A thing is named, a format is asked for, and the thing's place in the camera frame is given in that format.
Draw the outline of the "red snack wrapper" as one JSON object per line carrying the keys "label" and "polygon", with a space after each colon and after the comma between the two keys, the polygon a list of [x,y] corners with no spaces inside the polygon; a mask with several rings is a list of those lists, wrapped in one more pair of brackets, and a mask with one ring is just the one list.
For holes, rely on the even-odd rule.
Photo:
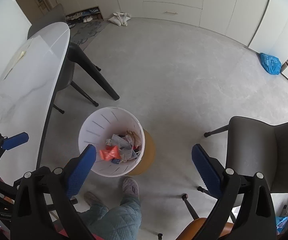
{"label": "red snack wrapper", "polygon": [[113,159],[121,159],[119,147],[107,146],[105,150],[100,150],[100,158],[104,161],[111,161]]}

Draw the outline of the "newspaper ball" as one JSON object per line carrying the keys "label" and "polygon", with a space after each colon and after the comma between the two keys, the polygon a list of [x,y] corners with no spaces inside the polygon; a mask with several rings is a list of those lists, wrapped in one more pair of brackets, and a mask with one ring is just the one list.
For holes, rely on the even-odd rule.
{"label": "newspaper ball", "polygon": [[111,146],[118,146],[120,150],[121,159],[120,163],[125,163],[137,159],[137,154],[133,150],[134,141],[130,135],[120,137],[119,135],[113,134],[111,137]]}

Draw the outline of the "white slotted trash bin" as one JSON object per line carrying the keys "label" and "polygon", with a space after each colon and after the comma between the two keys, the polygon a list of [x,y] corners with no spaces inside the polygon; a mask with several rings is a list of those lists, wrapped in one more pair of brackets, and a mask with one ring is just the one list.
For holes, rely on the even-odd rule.
{"label": "white slotted trash bin", "polygon": [[132,113],[118,107],[104,107],[92,113],[80,129],[79,150],[83,151],[89,144],[96,149],[93,172],[111,178],[124,176],[144,156],[144,130]]}

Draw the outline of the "grey slipper left foot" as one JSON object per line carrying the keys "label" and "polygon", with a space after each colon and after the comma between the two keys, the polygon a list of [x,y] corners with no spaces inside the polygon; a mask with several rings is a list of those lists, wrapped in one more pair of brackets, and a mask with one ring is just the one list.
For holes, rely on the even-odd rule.
{"label": "grey slipper left foot", "polygon": [[103,205],[102,201],[93,193],[90,191],[86,192],[83,195],[84,201],[89,205],[89,206],[94,206],[94,205]]}

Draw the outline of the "grey slipper foot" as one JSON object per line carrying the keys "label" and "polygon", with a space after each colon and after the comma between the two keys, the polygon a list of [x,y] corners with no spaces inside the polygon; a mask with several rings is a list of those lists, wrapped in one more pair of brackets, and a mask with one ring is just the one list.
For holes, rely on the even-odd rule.
{"label": "grey slipper foot", "polygon": [[139,199],[139,186],[136,180],[132,177],[125,177],[122,181],[122,193],[127,197],[134,197]]}
{"label": "grey slipper foot", "polygon": [[90,191],[86,192],[83,195],[84,201],[89,205],[89,206],[94,206],[94,205],[103,205],[102,201],[93,193]]}

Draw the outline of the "grey chair near right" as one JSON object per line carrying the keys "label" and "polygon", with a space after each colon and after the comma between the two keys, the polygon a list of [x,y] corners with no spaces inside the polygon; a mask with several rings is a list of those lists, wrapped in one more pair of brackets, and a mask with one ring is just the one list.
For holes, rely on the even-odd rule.
{"label": "grey chair near right", "polygon": [[264,175],[271,193],[288,193],[288,122],[270,125],[243,116],[204,133],[205,137],[227,132],[226,167],[238,174]]}

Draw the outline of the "grey slipper right foot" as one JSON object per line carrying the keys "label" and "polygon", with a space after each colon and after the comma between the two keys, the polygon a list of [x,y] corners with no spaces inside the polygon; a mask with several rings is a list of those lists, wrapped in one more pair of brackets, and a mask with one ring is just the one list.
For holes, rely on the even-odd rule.
{"label": "grey slipper right foot", "polygon": [[122,181],[122,193],[127,197],[134,197],[139,199],[139,186],[136,180],[132,177],[125,177]]}

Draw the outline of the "wooden round stool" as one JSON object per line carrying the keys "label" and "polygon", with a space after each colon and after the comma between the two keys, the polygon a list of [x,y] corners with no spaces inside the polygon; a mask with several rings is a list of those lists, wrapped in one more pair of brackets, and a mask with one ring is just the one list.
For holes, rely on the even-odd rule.
{"label": "wooden round stool", "polygon": [[145,149],[143,157],[139,164],[127,174],[128,176],[137,176],[146,172],[154,162],[156,155],[155,143],[151,135],[145,129],[143,131],[145,136]]}

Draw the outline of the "teal quilted trouser legs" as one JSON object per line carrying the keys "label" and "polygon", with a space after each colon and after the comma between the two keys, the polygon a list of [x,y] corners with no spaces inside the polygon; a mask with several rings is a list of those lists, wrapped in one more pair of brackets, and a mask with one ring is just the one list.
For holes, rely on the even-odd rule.
{"label": "teal quilted trouser legs", "polygon": [[111,210],[96,203],[79,216],[89,231],[102,239],[137,239],[142,221],[140,201],[132,196],[124,196]]}

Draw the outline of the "black table leg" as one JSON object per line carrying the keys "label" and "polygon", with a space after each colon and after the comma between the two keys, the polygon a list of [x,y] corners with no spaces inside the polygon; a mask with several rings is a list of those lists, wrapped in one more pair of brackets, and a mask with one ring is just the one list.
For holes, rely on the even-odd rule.
{"label": "black table leg", "polygon": [[70,42],[67,57],[71,62],[77,63],[93,80],[115,101],[120,96],[115,92],[113,87],[103,77],[96,66],[90,61],[84,51],[75,43]]}

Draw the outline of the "blue plastic bag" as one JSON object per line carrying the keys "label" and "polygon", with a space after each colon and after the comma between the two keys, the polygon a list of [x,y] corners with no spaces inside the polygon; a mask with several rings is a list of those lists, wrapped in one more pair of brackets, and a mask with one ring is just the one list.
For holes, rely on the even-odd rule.
{"label": "blue plastic bag", "polygon": [[282,65],[277,57],[260,53],[260,63],[268,74],[279,75],[281,72]]}

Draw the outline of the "white canvas bag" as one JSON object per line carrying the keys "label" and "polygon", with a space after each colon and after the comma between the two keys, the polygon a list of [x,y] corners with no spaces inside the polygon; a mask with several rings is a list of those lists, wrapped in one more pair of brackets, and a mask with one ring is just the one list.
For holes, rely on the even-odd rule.
{"label": "white canvas bag", "polygon": [[114,12],[113,16],[111,18],[109,18],[109,22],[113,23],[117,26],[124,26],[127,27],[128,26],[128,20],[130,20],[132,17],[130,14],[126,13],[126,12]]}

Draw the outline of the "white drawer cabinet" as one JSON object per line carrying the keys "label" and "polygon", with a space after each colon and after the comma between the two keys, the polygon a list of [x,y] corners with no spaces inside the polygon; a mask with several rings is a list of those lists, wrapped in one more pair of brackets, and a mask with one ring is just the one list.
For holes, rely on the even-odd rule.
{"label": "white drawer cabinet", "polygon": [[133,17],[156,18],[194,25],[248,46],[268,0],[118,0]]}

